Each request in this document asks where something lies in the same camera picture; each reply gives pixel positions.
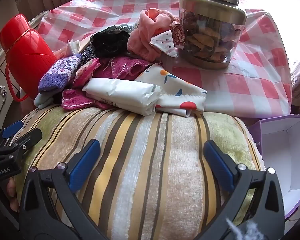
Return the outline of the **person's left hand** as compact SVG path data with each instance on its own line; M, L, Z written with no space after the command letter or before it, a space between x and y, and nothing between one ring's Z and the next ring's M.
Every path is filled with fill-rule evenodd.
M16 186L15 186L15 181L14 178L9 178L7 186L6 186L6 191L8 198L10 200L10 208L12 211L18 212L19 211L19 202L17 200L17 194L16 194Z

